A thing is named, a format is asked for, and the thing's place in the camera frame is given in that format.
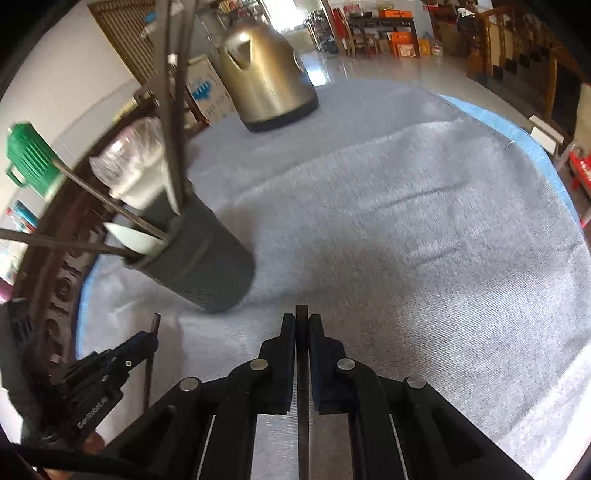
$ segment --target metal rod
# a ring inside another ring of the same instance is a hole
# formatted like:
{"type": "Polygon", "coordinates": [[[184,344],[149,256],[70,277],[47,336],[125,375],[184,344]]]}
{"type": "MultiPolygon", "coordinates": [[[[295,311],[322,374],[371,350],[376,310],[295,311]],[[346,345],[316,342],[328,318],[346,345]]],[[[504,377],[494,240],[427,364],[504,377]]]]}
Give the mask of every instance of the metal rod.
{"type": "MultiPolygon", "coordinates": [[[[175,95],[173,98],[170,93],[170,74],[168,67],[168,36],[170,32],[170,4],[171,0],[157,0],[156,31],[154,33],[154,66],[156,67],[156,77],[154,82],[154,95],[158,100],[160,121],[162,123],[162,133],[164,137],[164,146],[166,152],[166,163],[168,175],[172,186],[174,201],[179,212],[183,211],[184,204],[184,95],[175,95]]],[[[180,48],[181,55],[186,54],[183,47],[185,28],[185,13],[183,12],[183,23],[177,37],[177,48],[180,48]]],[[[174,91],[180,90],[178,85],[184,88],[185,79],[176,78],[174,91]]]]}
{"type": "MultiPolygon", "coordinates": [[[[160,319],[161,315],[159,313],[154,313],[154,318],[152,318],[152,326],[150,328],[150,333],[152,333],[156,338],[158,338],[158,331],[160,330],[160,319]]],[[[152,387],[152,370],[154,367],[154,354],[150,355],[146,359],[146,372],[144,377],[144,413],[146,413],[150,407],[150,389],[152,387]]]]}
{"type": "Polygon", "coordinates": [[[183,0],[183,6],[183,21],[181,23],[181,31],[179,32],[177,42],[178,55],[173,103],[174,120],[178,121],[181,127],[179,135],[183,132],[184,127],[184,94],[187,89],[187,65],[189,63],[193,26],[196,19],[196,0],[183,0]]]}
{"type": "Polygon", "coordinates": [[[101,202],[105,203],[117,213],[120,213],[128,220],[132,221],[134,224],[139,226],[140,228],[146,230],[150,235],[154,235],[161,240],[167,240],[168,236],[162,230],[156,228],[154,225],[146,222],[143,218],[134,215],[128,210],[125,210],[121,205],[117,205],[113,200],[111,200],[107,195],[102,194],[92,185],[87,184],[84,180],[78,177],[65,163],[63,163],[59,158],[55,158],[53,160],[53,164],[56,166],[60,172],[62,172],[66,177],[70,180],[73,180],[75,183],[80,185],[83,189],[85,189],[90,194],[94,195],[94,197],[98,198],[101,202]]]}
{"type": "Polygon", "coordinates": [[[0,238],[20,242],[34,247],[65,248],[79,252],[90,252],[106,255],[120,255],[125,258],[138,258],[140,254],[127,248],[112,247],[105,244],[91,244],[88,242],[64,242],[52,236],[39,235],[38,233],[15,232],[6,228],[0,228],[0,238]]]}
{"type": "Polygon", "coordinates": [[[297,384],[297,450],[299,479],[310,477],[310,423],[308,388],[308,305],[295,306],[297,384]]]}

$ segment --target plastic bag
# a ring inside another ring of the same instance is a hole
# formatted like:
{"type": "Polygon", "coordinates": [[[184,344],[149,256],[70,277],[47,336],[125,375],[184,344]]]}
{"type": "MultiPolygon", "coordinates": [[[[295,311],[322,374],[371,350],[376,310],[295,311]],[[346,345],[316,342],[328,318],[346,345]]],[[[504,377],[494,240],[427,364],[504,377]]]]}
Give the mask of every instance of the plastic bag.
{"type": "Polygon", "coordinates": [[[90,168],[112,190],[125,190],[139,180],[147,167],[160,160],[163,152],[160,120],[140,118],[124,128],[98,157],[90,157],[90,168]]]}

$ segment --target utensil holder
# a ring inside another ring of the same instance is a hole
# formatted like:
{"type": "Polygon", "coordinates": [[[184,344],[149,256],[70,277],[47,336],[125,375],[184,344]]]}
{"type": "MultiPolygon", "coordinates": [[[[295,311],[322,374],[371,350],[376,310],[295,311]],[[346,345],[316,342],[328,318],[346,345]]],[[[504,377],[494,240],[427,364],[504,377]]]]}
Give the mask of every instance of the utensil holder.
{"type": "Polygon", "coordinates": [[[208,312],[224,312],[250,289],[254,257],[197,195],[187,197],[183,214],[169,222],[170,239],[153,255],[125,265],[208,312]]]}

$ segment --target white ceramic spoon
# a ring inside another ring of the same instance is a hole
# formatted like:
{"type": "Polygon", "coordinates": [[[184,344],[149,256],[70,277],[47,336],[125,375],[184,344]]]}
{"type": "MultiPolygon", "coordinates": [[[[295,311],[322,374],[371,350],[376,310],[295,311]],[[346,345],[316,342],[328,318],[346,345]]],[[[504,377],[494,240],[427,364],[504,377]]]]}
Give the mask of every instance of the white ceramic spoon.
{"type": "Polygon", "coordinates": [[[158,247],[164,245],[164,241],[160,238],[118,223],[105,222],[105,227],[119,242],[141,255],[149,255],[158,247]]]}

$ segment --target stainless steel kettle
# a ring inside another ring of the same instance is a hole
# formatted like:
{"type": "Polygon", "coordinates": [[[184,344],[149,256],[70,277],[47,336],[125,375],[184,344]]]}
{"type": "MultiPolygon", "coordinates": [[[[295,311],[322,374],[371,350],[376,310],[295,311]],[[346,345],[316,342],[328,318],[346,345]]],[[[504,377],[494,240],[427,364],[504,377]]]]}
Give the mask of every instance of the stainless steel kettle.
{"type": "Polygon", "coordinates": [[[283,127],[318,107],[294,49],[268,25],[239,23],[219,50],[222,81],[251,132],[283,127]]]}

